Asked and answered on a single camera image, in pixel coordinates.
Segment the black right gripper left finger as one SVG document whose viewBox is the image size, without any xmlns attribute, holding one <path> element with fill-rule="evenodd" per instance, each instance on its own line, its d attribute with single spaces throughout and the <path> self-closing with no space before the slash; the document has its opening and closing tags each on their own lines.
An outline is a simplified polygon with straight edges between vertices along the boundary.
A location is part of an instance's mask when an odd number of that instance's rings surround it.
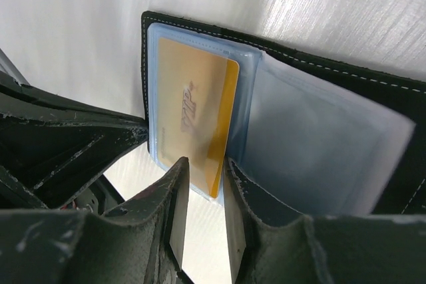
<svg viewBox="0 0 426 284">
<path fill-rule="evenodd" d="M 188 283 L 182 269 L 189 163 L 133 198 L 87 210 L 3 210 L 2 283 Z"/>
</svg>

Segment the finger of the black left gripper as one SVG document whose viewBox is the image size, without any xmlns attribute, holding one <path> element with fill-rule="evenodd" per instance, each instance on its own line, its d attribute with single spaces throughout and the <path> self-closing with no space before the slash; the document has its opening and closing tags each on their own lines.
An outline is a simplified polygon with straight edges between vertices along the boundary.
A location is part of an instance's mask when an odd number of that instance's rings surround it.
<svg viewBox="0 0 426 284">
<path fill-rule="evenodd" d="M 18 84 L 1 74 L 1 207 L 55 209 L 146 142 L 139 117 Z"/>
</svg>

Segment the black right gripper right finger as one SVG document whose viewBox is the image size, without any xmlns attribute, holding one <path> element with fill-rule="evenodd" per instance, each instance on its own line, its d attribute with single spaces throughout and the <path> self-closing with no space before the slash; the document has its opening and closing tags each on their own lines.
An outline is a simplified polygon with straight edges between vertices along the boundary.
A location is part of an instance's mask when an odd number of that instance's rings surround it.
<svg viewBox="0 0 426 284">
<path fill-rule="evenodd" d="M 424 283 L 425 216 L 304 215 L 224 162 L 233 283 Z"/>
</svg>

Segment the black leather card holder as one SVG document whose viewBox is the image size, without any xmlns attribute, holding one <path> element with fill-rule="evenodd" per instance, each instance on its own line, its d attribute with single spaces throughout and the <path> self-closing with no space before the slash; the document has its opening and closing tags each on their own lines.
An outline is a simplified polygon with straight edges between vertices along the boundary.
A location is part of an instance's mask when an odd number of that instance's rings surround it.
<svg viewBox="0 0 426 284">
<path fill-rule="evenodd" d="M 425 83 L 255 36 L 147 11 L 141 17 L 148 151 L 156 156 L 161 37 L 239 66 L 224 162 L 309 215 L 425 213 Z"/>
</svg>

